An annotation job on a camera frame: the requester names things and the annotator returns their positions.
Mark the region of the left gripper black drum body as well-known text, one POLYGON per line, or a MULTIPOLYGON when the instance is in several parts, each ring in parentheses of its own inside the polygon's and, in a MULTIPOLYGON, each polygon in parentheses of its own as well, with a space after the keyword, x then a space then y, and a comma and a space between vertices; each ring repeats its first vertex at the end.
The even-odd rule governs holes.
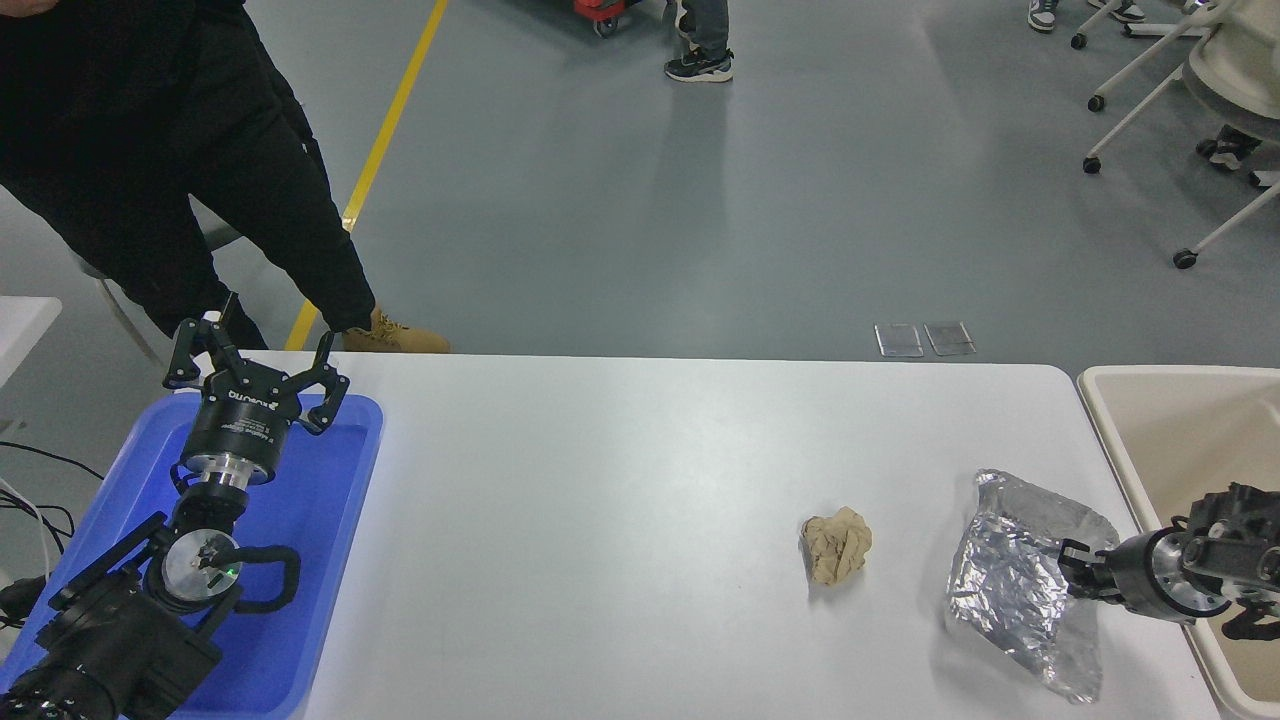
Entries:
POLYGON ((284 372, 261 364, 244 369, 246 378, 223 369, 204 380, 201 404, 180 451, 180 464, 189 470, 227 455, 259 471, 278 469, 291 424, 301 411, 297 389, 285 387, 284 372))

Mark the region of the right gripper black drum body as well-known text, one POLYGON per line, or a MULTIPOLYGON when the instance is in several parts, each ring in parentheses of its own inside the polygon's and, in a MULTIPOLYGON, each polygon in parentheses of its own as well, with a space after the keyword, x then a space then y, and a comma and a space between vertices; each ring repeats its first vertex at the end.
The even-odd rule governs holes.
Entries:
POLYGON ((1151 550, 1158 541, 1158 532, 1151 532, 1103 551, 1103 574, 1110 583, 1110 589, 1103 593, 1105 602, 1121 605, 1132 612, 1164 611, 1151 566, 1151 550))

